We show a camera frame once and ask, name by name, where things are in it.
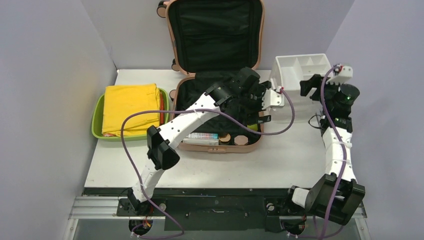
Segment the white plastic drawer organizer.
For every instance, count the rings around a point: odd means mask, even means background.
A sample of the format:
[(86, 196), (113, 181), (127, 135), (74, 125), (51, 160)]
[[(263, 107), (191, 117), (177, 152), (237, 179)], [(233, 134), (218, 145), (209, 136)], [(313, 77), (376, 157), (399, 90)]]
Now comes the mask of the white plastic drawer organizer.
[(276, 56), (269, 80), (274, 88), (283, 87), (295, 105), (310, 103), (308, 97), (300, 96), (300, 82), (315, 74), (324, 76), (331, 67), (324, 53)]

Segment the pink hard-shell suitcase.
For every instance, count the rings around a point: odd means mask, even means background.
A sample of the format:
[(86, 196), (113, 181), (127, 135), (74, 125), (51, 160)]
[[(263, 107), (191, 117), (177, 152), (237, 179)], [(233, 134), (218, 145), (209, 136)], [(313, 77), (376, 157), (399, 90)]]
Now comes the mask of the pink hard-shell suitcase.
[(174, 59), (184, 74), (172, 97), (175, 111), (189, 108), (216, 82), (238, 80), (261, 60), (265, 18), (260, 0), (162, 0)]

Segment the red snack bag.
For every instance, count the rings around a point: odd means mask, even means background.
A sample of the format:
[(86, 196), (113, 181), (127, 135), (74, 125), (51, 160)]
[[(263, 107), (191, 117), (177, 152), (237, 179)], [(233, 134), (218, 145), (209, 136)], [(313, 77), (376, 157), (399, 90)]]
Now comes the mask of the red snack bag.
[[(165, 103), (164, 103), (164, 95), (161, 91), (159, 92), (159, 96), (160, 96), (160, 110), (163, 111), (165, 109)], [(160, 112), (159, 124), (163, 125), (164, 123), (165, 123), (165, 114), (163, 112)]]

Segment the yellow box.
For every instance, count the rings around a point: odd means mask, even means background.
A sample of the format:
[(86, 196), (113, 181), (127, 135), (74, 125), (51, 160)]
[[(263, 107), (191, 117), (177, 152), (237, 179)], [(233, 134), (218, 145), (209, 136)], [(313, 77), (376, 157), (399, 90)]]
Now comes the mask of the yellow box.
[[(101, 134), (105, 137), (120, 137), (123, 121), (130, 115), (159, 110), (161, 93), (157, 85), (112, 85), (105, 88)], [(160, 125), (158, 112), (145, 113), (128, 120), (123, 135), (133, 137), (145, 135), (150, 126)]]

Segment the green plastic tray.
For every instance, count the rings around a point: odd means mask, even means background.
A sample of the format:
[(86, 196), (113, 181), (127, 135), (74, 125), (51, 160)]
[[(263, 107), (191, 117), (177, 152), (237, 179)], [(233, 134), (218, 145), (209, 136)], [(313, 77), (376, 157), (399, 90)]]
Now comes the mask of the green plastic tray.
[[(171, 103), (168, 96), (168, 92), (166, 92), (162, 88), (158, 88), (159, 91), (163, 94), (163, 100), (164, 100), (164, 110), (171, 110)], [(101, 95), (99, 99), (97, 100), (93, 115), (92, 115), (92, 121), (91, 121), (91, 133), (92, 135), (99, 139), (106, 142), (121, 142), (121, 138), (118, 136), (103, 136), (102, 134), (102, 127), (103, 127), (103, 117), (104, 117), (104, 99), (105, 95)], [(167, 123), (170, 119), (170, 113), (164, 114), (164, 124)], [(146, 140), (147, 135), (134, 135), (134, 136), (125, 136), (124, 139), (126, 141), (142, 141)]]

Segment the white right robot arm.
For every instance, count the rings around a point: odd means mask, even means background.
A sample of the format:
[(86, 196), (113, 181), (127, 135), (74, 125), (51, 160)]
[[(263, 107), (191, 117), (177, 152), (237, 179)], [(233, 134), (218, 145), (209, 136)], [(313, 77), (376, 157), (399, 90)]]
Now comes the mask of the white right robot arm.
[(300, 208), (330, 222), (345, 226), (366, 194), (353, 172), (351, 148), (353, 124), (350, 117), (354, 101), (360, 95), (351, 84), (322, 86), (323, 77), (313, 75), (300, 82), (300, 94), (322, 104), (319, 129), (325, 147), (325, 173), (311, 189), (292, 186), (282, 199), (283, 209), (294, 214)]

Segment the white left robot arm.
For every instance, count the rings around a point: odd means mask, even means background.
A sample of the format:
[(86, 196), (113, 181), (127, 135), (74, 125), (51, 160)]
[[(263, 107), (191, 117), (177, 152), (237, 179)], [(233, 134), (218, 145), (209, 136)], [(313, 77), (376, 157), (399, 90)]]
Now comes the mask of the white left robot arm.
[(149, 200), (163, 173), (180, 160), (176, 148), (207, 121), (223, 116), (248, 130), (249, 125), (271, 120), (270, 116), (260, 118), (259, 112), (282, 103), (272, 83), (260, 82), (260, 75), (249, 67), (216, 78), (187, 109), (176, 111), (174, 119), (147, 129), (146, 162), (142, 171), (136, 171), (138, 182), (127, 194), (129, 208), (136, 215), (149, 210)]

